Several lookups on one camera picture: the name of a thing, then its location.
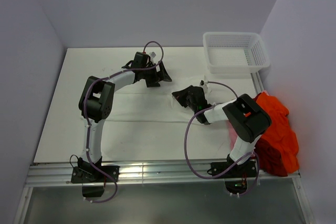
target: pile of clothes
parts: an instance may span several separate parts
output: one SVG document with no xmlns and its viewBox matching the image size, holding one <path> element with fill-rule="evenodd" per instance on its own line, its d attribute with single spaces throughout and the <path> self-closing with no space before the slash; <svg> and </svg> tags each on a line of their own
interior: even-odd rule
<svg viewBox="0 0 336 224">
<path fill-rule="evenodd" d="M 272 125 L 261 136 L 255 146 L 260 159 L 260 168 L 266 172 L 285 177 L 299 169 L 296 158 L 299 145 L 296 134 L 289 126 L 289 110 L 276 98 L 262 92 L 255 97 L 256 102 L 272 119 Z M 230 131 L 231 146 L 236 139 Z"/>
</svg>

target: metal frame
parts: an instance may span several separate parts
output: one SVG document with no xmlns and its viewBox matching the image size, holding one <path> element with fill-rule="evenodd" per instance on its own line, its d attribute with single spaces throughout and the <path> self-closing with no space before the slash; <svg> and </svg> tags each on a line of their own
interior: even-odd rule
<svg viewBox="0 0 336 224">
<path fill-rule="evenodd" d="M 259 73 L 251 74 L 253 84 L 257 93 L 264 90 Z M 193 167 L 203 175 L 210 167 L 211 162 L 224 161 L 216 160 L 194 160 Z M 150 162 L 105 162 L 102 165 L 120 166 L 118 184 L 159 184 L 159 183 L 190 183 L 190 182 L 211 182 L 216 180 L 204 180 L 196 177 L 189 169 L 185 161 L 150 161 Z M 82 186 L 82 184 L 71 184 L 72 167 L 70 164 L 35 164 L 28 171 L 25 188 L 17 209 L 14 223 L 23 223 L 28 209 L 29 201 L 34 187 L 55 187 L 55 186 Z M 260 179 L 292 179 L 299 199 L 300 207 L 305 223 L 314 224 L 315 220 L 309 206 L 309 201 L 301 184 L 299 171 L 290 174 L 288 177 L 277 177 L 260 171 Z M 85 185 L 102 185 L 102 183 L 86 183 Z"/>
</svg>

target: white wall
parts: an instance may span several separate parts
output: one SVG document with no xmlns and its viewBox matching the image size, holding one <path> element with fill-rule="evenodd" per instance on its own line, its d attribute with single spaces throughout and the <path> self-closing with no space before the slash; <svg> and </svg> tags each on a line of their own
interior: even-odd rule
<svg viewBox="0 0 336 224">
<path fill-rule="evenodd" d="M 318 223 L 336 222 L 336 0 L 277 0 L 261 35 L 265 87 L 290 110 L 302 180 Z"/>
<path fill-rule="evenodd" d="M 201 46 L 206 31 L 259 33 L 276 0 L 39 0 L 68 47 Z"/>
<path fill-rule="evenodd" d="M 0 0 L 0 222 L 12 223 L 64 47 L 36 0 Z"/>
</svg>

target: white table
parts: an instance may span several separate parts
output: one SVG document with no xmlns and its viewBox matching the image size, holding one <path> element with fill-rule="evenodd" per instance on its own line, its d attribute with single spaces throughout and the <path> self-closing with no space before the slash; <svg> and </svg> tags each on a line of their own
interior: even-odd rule
<svg viewBox="0 0 336 224">
<path fill-rule="evenodd" d="M 68 49 L 57 82 L 47 120 L 34 159 L 35 163 L 68 162 L 79 155 L 84 141 L 83 121 L 78 102 L 89 76 L 105 77 L 120 69 L 142 48 Z M 158 48 L 148 48 L 160 57 Z M 238 95 L 254 97 L 256 90 L 250 74 L 211 74 L 207 70 L 203 47 L 164 48 L 164 65 L 171 78 L 203 74 L 208 80 L 231 86 Z M 212 86 L 218 102 L 233 99 L 222 86 Z M 144 106 L 143 113 L 150 108 Z M 165 161 L 184 159 L 183 137 L 186 123 L 106 121 L 102 136 L 103 161 Z M 193 125 L 188 138 L 192 159 L 226 158 L 230 152 L 226 125 Z"/>
</svg>

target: white plastic basket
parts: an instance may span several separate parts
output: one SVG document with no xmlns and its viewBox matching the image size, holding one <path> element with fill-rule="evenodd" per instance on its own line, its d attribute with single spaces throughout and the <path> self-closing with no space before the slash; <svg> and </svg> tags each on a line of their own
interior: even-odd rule
<svg viewBox="0 0 336 224">
<path fill-rule="evenodd" d="M 211 73 L 255 73 L 270 65 L 264 43 L 255 33 L 205 33 L 203 47 Z"/>
</svg>

